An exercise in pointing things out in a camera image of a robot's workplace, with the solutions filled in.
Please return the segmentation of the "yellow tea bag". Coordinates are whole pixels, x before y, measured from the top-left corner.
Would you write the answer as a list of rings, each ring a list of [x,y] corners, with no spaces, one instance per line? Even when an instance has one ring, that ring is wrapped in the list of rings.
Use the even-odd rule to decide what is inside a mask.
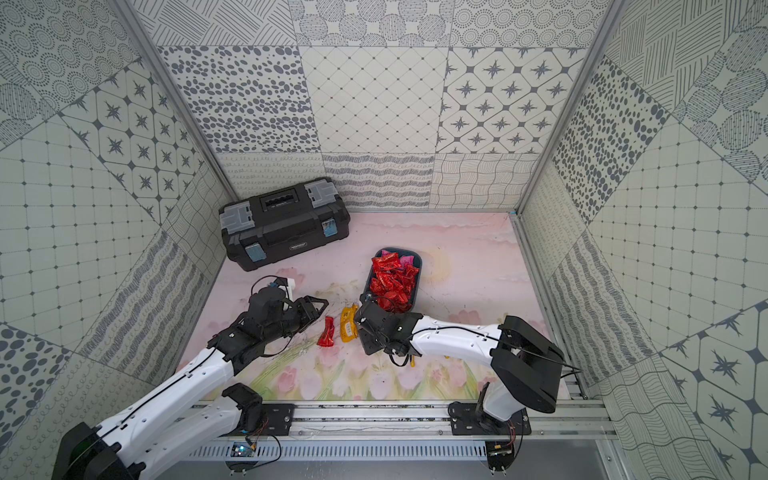
[[[357,305],[344,307],[342,309],[340,316],[340,336],[343,343],[349,343],[358,338],[357,325],[354,320],[357,310]]]

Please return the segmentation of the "magenta tea bag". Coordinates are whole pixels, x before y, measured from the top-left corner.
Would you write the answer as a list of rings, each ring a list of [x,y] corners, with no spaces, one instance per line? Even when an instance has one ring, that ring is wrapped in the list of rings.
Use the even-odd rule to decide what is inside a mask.
[[[390,254],[391,254],[391,252],[388,251],[388,250],[383,250],[382,251],[382,255],[383,256],[390,255]],[[401,264],[402,267],[405,267],[407,265],[413,265],[414,264],[414,260],[415,260],[415,256],[414,255],[405,255],[405,256],[398,255],[398,258],[399,258],[399,261],[400,261],[400,264]]]

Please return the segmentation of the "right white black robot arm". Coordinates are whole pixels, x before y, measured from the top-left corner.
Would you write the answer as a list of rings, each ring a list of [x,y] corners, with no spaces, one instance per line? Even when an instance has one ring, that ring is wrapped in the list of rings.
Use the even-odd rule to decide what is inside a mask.
[[[391,313],[367,301],[354,322],[368,355],[451,357],[491,368],[498,380],[480,396],[480,407],[498,421],[524,408],[544,414],[556,411],[564,353],[520,317],[506,316],[500,324],[464,325],[412,311]]]

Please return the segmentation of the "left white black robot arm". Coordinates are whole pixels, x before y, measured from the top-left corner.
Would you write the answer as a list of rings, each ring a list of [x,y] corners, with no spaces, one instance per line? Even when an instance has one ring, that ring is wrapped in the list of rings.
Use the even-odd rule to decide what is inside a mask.
[[[247,310],[187,366],[98,425],[81,422],[66,432],[53,478],[154,479],[221,435],[265,432],[262,396],[233,379],[267,357],[268,344],[305,331],[328,305],[312,296],[293,298],[287,280],[252,294]]]

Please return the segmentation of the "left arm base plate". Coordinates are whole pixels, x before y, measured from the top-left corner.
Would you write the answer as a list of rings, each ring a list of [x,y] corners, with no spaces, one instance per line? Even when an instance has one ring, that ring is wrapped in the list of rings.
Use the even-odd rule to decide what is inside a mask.
[[[293,423],[296,405],[290,403],[267,403],[251,405],[241,413],[235,428],[238,434],[248,436],[288,436]]]

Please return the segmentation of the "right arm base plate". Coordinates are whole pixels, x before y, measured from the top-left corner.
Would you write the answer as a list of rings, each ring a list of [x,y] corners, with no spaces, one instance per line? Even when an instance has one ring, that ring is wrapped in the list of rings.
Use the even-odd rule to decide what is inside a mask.
[[[454,436],[509,436],[511,432],[516,435],[532,433],[525,409],[516,412],[507,421],[495,419],[485,413],[477,403],[454,401],[448,405],[447,412]]]

